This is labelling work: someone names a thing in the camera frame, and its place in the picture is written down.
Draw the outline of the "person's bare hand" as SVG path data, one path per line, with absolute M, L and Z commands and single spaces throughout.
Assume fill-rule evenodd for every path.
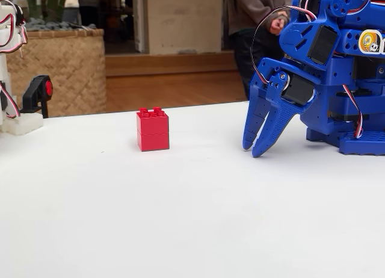
M 269 32 L 274 35 L 279 35 L 282 29 L 289 22 L 289 16 L 285 11 L 278 11 L 277 17 L 271 21 Z

